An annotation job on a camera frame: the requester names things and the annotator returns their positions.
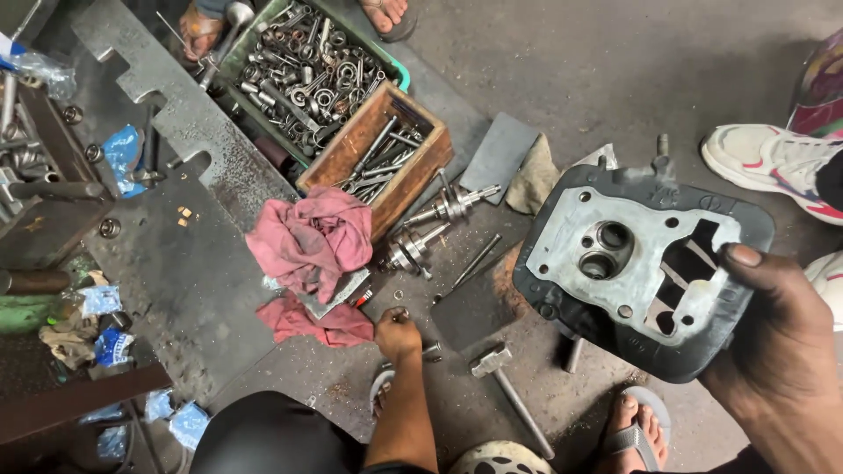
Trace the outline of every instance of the green plastic crate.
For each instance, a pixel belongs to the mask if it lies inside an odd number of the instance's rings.
[[[384,72],[386,73],[387,79],[398,79],[398,88],[407,92],[407,89],[410,87],[410,73],[407,71],[406,67],[401,65],[400,62],[397,62],[395,58],[389,55],[389,53],[381,49],[380,46],[372,42],[366,37],[366,35],[358,31],[356,28],[348,24],[344,18],[319,0],[307,0],[306,2],[299,0],[299,2],[310,5],[312,8],[319,10],[326,17],[330,18],[330,20],[334,22],[336,29],[343,30],[346,33],[346,38],[348,38],[348,42],[350,44],[361,47],[367,53],[372,55],[372,57],[380,60],[384,64]],[[247,98],[234,86],[234,84],[239,80],[240,72],[243,71],[243,68],[249,63],[248,55],[255,52],[255,45],[260,40],[260,37],[255,32],[253,26],[276,16],[289,3],[289,0],[271,0],[255,16],[255,20],[234,42],[230,53],[219,65],[219,74],[217,75],[217,78],[222,79],[221,83],[226,89],[226,92],[231,94],[240,107],[242,107],[249,116],[257,121],[266,133],[281,144],[281,146],[284,147],[284,149],[286,149],[302,166],[308,168],[306,163],[309,159],[304,156],[302,150],[299,149],[289,138],[287,138],[287,136],[281,133],[275,125],[271,124],[269,119],[263,115],[260,109],[255,107],[255,105],[249,101],[249,98]]]

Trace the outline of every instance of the white sneaker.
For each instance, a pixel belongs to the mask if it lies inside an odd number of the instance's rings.
[[[843,251],[820,258],[805,268],[805,276],[835,316],[835,331],[843,331]]]
[[[843,225],[843,213],[819,198],[816,177],[841,150],[843,141],[772,125],[718,127],[701,147],[702,158],[721,177],[746,189],[787,194],[814,217],[835,225]]]

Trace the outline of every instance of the hammer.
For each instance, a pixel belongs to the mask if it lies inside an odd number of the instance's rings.
[[[476,358],[471,363],[471,373],[478,379],[483,378],[488,374],[493,374],[495,376],[497,383],[500,384],[501,389],[503,389],[503,393],[506,394],[509,402],[513,404],[515,412],[518,413],[524,421],[524,424],[527,425],[527,428],[529,428],[530,432],[539,442],[541,457],[545,459],[553,459],[553,456],[555,456],[556,453],[553,452],[553,448],[550,447],[550,443],[547,442],[545,434],[541,432],[539,425],[535,424],[533,415],[529,414],[529,410],[524,405],[524,401],[521,400],[521,397],[518,396],[513,384],[509,381],[506,374],[503,373],[502,367],[509,364],[512,360],[513,353],[509,352],[509,348],[505,342],[501,342],[495,347],[484,352],[479,358]]]

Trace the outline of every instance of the red rag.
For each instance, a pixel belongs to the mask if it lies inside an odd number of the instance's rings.
[[[372,259],[372,208],[335,187],[314,186],[296,203],[270,199],[246,244],[269,277],[327,304],[343,272]]]
[[[276,343],[308,334],[328,347],[351,347],[374,340],[374,325],[360,310],[340,304],[316,320],[291,291],[258,308],[257,315],[274,331]]]

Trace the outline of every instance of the crate of metal parts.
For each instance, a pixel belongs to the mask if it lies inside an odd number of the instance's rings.
[[[410,76],[318,0],[271,0],[219,77],[237,103],[308,168],[382,82]]]
[[[392,83],[382,83],[296,181],[337,186],[372,206],[380,239],[454,156],[448,128]]]

